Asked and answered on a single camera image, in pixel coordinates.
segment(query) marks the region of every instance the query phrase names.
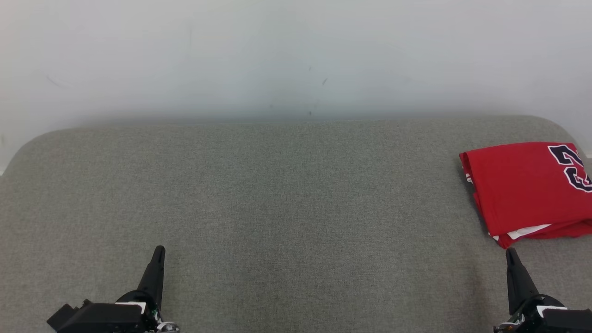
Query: red fabric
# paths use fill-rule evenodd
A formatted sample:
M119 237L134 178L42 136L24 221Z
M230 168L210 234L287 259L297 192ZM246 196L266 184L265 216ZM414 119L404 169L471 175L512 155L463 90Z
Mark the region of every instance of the red fabric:
M545 224L552 225L525 237L592 233L592 184L573 144L517 143L468 151L460 158L481 216L490 234L500 237L500 246L520 239L508 232Z

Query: navy blue number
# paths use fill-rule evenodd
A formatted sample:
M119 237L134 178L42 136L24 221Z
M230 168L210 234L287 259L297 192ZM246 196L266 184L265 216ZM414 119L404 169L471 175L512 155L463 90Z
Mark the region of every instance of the navy blue number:
M549 151L561 165L574 165L574 162L584 167L584 163L578 156L578 153L572 151L568 146L549 146ZM564 169L565 176L570 181L570 184L587 193L592 193L592 181L588 175L585 178L578 176L578 169L574 166L568 166Z

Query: gray couch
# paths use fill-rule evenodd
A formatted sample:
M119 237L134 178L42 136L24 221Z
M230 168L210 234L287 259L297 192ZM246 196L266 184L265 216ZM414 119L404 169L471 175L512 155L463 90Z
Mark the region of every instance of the gray couch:
M72 129L0 177L1 331L113 302L167 249L185 332L490 332L504 250L458 154L572 142L534 117ZM539 291L592 306L592 238L522 240Z

